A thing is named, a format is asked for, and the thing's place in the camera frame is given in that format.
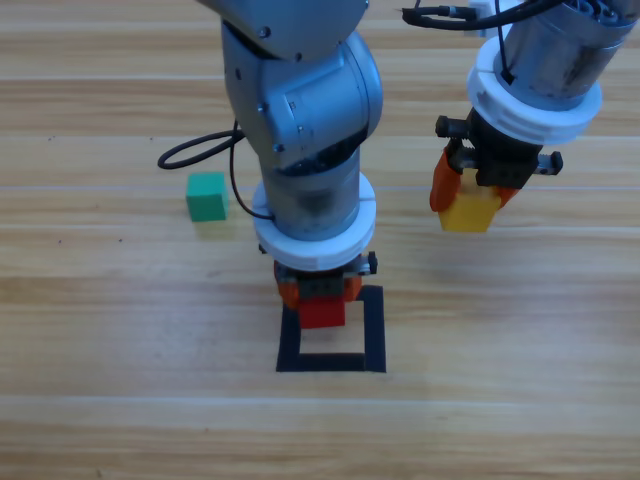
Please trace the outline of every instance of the wooden table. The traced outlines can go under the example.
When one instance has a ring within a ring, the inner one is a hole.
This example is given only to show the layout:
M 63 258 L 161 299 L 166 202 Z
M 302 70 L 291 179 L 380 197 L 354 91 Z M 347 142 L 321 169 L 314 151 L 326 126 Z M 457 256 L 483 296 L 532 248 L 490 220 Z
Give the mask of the wooden table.
M 363 148 L 389 373 L 277 374 L 271 259 L 233 202 L 195 227 L 160 153 L 228 129 L 190 0 L 0 0 L 0 478 L 640 478 L 640 37 L 589 136 L 490 233 L 428 208 L 480 39 L 361 31 L 386 104 Z M 242 193 L 258 182 L 246 144 Z M 361 312 L 305 351 L 362 345 Z

